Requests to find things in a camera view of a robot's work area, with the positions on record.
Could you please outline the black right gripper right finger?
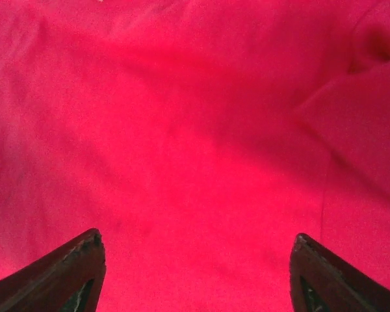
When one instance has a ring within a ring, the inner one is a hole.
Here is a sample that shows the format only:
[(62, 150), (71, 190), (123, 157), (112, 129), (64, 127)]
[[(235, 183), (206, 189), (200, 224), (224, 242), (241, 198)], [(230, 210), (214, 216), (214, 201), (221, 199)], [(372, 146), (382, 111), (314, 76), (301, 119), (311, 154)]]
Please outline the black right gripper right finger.
[(309, 235), (295, 237), (290, 261), (294, 311), (390, 311), (390, 290)]

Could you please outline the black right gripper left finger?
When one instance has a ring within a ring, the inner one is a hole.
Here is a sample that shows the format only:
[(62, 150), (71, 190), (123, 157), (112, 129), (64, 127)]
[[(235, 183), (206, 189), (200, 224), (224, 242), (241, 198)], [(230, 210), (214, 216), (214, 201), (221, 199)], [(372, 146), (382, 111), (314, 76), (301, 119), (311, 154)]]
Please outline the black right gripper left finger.
[(0, 280), (0, 311), (95, 311), (106, 273), (92, 228)]

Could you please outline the red t-shirt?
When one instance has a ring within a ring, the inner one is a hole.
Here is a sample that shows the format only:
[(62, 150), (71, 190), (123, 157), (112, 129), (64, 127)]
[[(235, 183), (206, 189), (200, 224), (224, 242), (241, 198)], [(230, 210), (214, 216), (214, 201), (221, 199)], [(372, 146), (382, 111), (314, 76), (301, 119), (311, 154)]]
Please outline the red t-shirt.
[(100, 311), (290, 311), (299, 232), (390, 289), (390, 1), (0, 1), (0, 279), (88, 228)]

